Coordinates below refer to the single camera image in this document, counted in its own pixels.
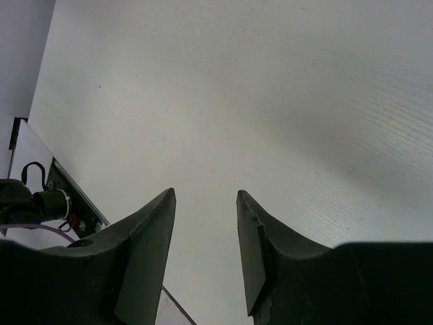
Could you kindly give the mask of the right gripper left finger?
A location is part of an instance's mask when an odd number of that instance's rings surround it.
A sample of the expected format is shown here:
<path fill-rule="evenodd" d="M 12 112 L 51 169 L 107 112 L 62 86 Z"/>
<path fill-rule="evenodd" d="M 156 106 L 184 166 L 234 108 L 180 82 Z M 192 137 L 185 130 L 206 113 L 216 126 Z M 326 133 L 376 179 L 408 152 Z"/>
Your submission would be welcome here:
<path fill-rule="evenodd" d="M 175 221 L 163 191 L 66 247 L 1 242 L 2 324 L 153 324 Z"/>

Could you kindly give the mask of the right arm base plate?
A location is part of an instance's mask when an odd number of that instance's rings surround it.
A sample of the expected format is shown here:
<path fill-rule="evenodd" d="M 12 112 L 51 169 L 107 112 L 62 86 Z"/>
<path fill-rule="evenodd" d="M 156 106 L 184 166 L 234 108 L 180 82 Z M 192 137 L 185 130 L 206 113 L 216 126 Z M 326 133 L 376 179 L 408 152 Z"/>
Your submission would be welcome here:
<path fill-rule="evenodd" d="M 70 198 L 67 232 L 74 232 L 81 239 L 110 225 L 109 221 L 55 158 L 48 172 L 47 186 L 52 190 L 65 191 Z"/>

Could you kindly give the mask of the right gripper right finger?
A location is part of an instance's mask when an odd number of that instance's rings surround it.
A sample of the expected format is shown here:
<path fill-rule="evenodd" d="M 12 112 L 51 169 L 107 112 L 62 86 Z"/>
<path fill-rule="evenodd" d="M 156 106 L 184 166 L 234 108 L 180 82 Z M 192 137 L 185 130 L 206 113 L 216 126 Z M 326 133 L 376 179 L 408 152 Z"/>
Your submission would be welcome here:
<path fill-rule="evenodd" d="M 237 193 L 246 309 L 255 324 L 431 324 L 432 244 L 319 244 Z"/>

